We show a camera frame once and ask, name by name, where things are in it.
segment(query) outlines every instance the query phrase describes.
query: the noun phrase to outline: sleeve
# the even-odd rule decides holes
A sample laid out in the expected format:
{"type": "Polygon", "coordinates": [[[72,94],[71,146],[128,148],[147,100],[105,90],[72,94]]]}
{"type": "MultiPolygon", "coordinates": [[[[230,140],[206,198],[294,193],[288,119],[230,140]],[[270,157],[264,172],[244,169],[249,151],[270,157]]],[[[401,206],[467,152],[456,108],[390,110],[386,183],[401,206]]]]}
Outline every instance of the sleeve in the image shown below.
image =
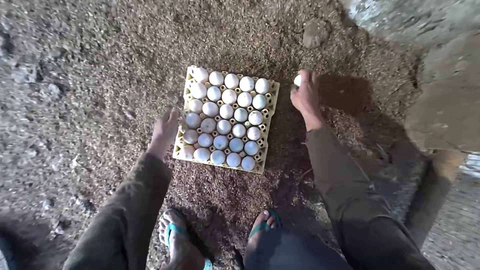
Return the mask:
{"type": "Polygon", "coordinates": [[[323,127],[307,133],[307,148],[340,247],[355,269],[434,269],[392,218],[383,196],[334,134],[323,127]]]}
{"type": "Polygon", "coordinates": [[[158,211],[171,170],[143,154],[126,181],[94,217],[65,262],[64,270],[144,270],[158,211]]]}

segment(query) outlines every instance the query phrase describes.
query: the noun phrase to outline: egg tray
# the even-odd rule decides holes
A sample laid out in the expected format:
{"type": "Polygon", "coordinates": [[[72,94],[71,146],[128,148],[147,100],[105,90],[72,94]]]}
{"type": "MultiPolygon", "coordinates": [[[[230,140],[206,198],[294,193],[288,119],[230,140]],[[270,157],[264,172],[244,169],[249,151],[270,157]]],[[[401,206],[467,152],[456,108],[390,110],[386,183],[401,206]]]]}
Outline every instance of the egg tray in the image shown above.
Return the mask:
{"type": "MultiPolygon", "coordinates": [[[[183,108],[185,110],[185,113],[190,112],[190,109],[188,107],[188,102],[192,99],[195,99],[191,95],[190,89],[189,89],[190,85],[192,83],[196,82],[196,80],[193,78],[193,70],[195,68],[196,68],[196,66],[189,66],[187,68],[187,76],[185,78],[185,89],[183,91],[183,99],[185,100],[183,108]]],[[[223,77],[225,78],[225,76],[228,74],[228,72],[222,71],[222,74],[223,74],[223,77]]],[[[240,79],[243,77],[243,75],[242,74],[237,74],[237,77],[240,81],[240,79]]],[[[252,77],[252,78],[253,78],[254,82],[257,82],[257,80],[259,79],[258,77],[252,77]]],[[[184,159],[183,157],[180,156],[180,149],[182,147],[186,146],[186,145],[189,145],[189,144],[187,144],[183,140],[183,132],[182,132],[182,127],[181,126],[179,127],[179,130],[177,132],[177,137],[175,138],[175,146],[174,146],[173,154],[172,154],[173,158],[179,159],[179,160],[193,161],[193,162],[203,163],[203,164],[208,164],[208,165],[213,165],[213,166],[219,166],[219,167],[224,167],[224,168],[242,170],[242,171],[246,171],[246,172],[263,173],[264,168],[265,168],[265,159],[266,159],[267,150],[268,150],[267,139],[268,139],[268,132],[270,130],[270,122],[272,120],[273,114],[275,113],[276,101],[277,101],[278,92],[279,92],[279,89],[280,89],[280,83],[275,82],[274,80],[268,80],[268,82],[269,82],[269,85],[270,85],[270,90],[269,90],[268,93],[265,94],[267,103],[266,103],[265,108],[260,110],[263,117],[264,117],[264,120],[260,125],[257,126],[260,129],[260,132],[261,132],[260,138],[258,140],[256,140],[256,142],[259,146],[259,151],[255,156],[252,156],[252,158],[255,160],[255,167],[251,171],[244,170],[241,167],[241,165],[239,165],[238,167],[230,167],[230,166],[228,166],[226,160],[222,164],[213,164],[210,160],[202,162],[202,161],[198,161],[198,160],[195,160],[195,159],[184,159]]],[[[212,85],[209,82],[207,82],[207,83],[205,83],[205,86],[208,89],[212,85]]],[[[220,91],[222,93],[225,90],[228,89],[225,85],[221,85],[219,88],[220,88],[220,91]]],[[[240,88],[235,88],[234,91],[237,93],[237,96],[238,96],[238,94],[240,94],[242,92],[242,90],[240,88]]],[[[250,94],[252,95],[252,97],[254,97],[256,95],[256,92],[251,91],[250,94]]],[[[206,102],[209,102],[209,101],[210,100],[207,97],[202,99],[202,103],[206,103],[206,102]]],[[[220,106],[222,106],[224,104],[224,102],[222,100],[219,100],[215,103],[218,105],[219,108],[220,108],[220,106]]],[[[240,108],[238,103],[232,104],[232,107],[233,107],[234,110],[240,108]]],[[[250,113],[251,111],[256,110],[256,109],[253,106],[249,106],[249,107],[246,108],[246,110],[247,110],[248,113],[250,113]]],[[[205,119],[205,118],[208,118],[203,113],[200,113],[199,116],[202,120],[205,119]]],[[[215,119],[215,121],[218,122],[218,121],[222,120],[223,118],[221,118],[219,115],[217,115],[214,119],[215,119]]],[[[236,121],[234,118],[229,119],[229,121],[232,124],[232,126],[237,124],[237,123],[240,123],[240,122],[236,121]]],[[[253,126],[248,121],[244,122],[243,125],[245,126],[246,129],[253,126]]],[[[198,134],[202,133],[201,128],[197,129],[197,133],[198,134]]],[[[213,131],[211,133],[211,135],[215,138],[220,134],[217,131],[213,131]]],[[[234,136],[231,132],[229,134],[227,134],[226,136],[227,136],[228,140],[231,140],[231,139],[234,138],[234,136]]],[[[246,135],[244,137],[242,137],[242,141],[243,141],[244,144],[246,142],[248,142],[249,140],[250,139],[247,138],[246,135]]],[[[195,149],[198,149],[201,146],[198,145],[198,143],[196,143],[196,144],[193,145],[193,147],[195,149]]],[[[209,149],[210,149],[210,152],[213,152],[213,151],[217,150],[213,145],[211,145],[209,149]]],[[[228,147],[226,149],[224,149],[223,151],[224,151],[226,156],[232,152],[228,147]]],[[[241,158],[243,158],[247,154],[245,153],[245,151],[242,151],[242,152],[239,153],[239,155],[240,155],[241,158]]]]}

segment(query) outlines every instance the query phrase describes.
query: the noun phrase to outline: sawdust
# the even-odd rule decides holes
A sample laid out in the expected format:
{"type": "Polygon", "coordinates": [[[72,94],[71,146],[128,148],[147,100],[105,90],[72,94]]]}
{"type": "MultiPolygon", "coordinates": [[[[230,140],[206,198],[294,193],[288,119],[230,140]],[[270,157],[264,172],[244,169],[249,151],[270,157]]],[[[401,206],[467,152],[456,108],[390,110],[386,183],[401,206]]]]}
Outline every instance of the sawdust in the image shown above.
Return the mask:
{"type": "MultiPolygon", "coordinates": [[[[419,58],[368,36],[336,1],[0,0],[0,7],[8,45],[0,57],[4,221],[46,224],[54,241],[73,248],[146,149],[154,119],[182,107],[192,64],[281,83],[264,175],[167,158],[174,178],[164,207],[186,214],[216,267],[233,265],[233,251],[243,252],[256,215],[269,207],[288,229],[335,247],[311,177],[299,181],[311,167],[289,101],[299,69],[324,74],[321,106],[334,132],[399,218],[408,207],[423,163],[408,142],[398,142],[406,138],[405,109],[419,93],[419,58]],[[303,24],[313,18],[328,22],[331,33],[310,50],[302,45],[303,24]],[[377,144],[391,151],[393,164],[377,144]],[[48,199],[54,206],[44,207],[48,199]]],[[[55,259],[59,268],[67,252],[55,259]]],[[[48,259],[38,254],[24,264],[48,259]]],[[[158,268],[166,254],[154,234],[148,267],[158,268]]]]}

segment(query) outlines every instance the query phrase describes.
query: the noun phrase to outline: teal flip-flop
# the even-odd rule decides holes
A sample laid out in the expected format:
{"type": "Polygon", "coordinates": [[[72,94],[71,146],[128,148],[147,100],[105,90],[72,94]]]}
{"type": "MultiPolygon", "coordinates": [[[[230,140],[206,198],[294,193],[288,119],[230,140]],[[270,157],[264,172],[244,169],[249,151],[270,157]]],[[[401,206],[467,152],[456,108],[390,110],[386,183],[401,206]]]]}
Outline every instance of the teal flip-flop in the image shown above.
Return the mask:
{"type": "MultiPolygon", "coordinates": [[[[271,209],[268,210],[268,214],[270,216],[274,216],[275,217],[275,222],[276,222],[276,229],[281,229],[283,227],[282,225],[282,221],[280,220],[280,217],[277,215],[277,213],[271,209]]],[[[256,234],[259,230],[265,230],[265,231],[269,231],[271,230],[272,227],[268,226],[267,222],[266,221],[262,221],[260,224],[258,224],[257,226],[255,226],[253,229],[252,229],[252,232],[250,232],[250,235],[248,236],[248,239],[250,239],[254,234],[256,234]]]]}
{"type": "MultiPolygon", "coordinates": [[[[168,211],[168,210],[171,210],[171,211],[175,212],[175,214],[176,214],[179,218],[183,219],[182,214],[180,214],[180,212],[179,212],[178,210],[176,210],[176,209],[174,209],[174,208],[169,208],[169,209],[167,209],[167,210],[165,210],[165,211],[168,211]]],[[[185,235],[185,236],[188,236],[188,233],[187,233],[184,229],[178,227],[177,225],[173,224],[172,222],[169,223],[168,226],[167,226],[167,228],[165,229],[165,240],[166,240],[166,243],[167,243],[167,247],[168,247],[169,249],[170,249],[170,233],[171,233],[172,231],[175,231],[175,232],[177,232],[177,233],[179,233],[179,234],[183,234],[183,235],[185,235]]],[[[212,270],[212,269],[213,269],[212,262],[210,261],[209,258],[205,258],[204,270],[212,270]]]]}

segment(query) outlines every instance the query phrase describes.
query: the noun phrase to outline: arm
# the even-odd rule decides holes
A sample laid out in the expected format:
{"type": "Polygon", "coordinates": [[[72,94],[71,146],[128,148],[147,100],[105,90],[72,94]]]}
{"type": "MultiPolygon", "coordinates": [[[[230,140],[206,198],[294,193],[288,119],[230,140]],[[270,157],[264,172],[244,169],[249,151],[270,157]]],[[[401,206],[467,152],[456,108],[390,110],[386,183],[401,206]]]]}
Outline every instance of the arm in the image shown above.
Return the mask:
{"type": "Polygon", "coordinates": [[[349,264],[355,269],[433,269],[325,124],[318,109],[316,75],[301,75],[300,88],[290,97],[304,117],[315,185],[349,264]]]}
{"type": "Polygon", "coordinates": [[[64,270],[145,269],[158,211],[171,179],[162,158],[177,131],[177,113],[156,123],[152,143],[95,216],[64,270]]]}

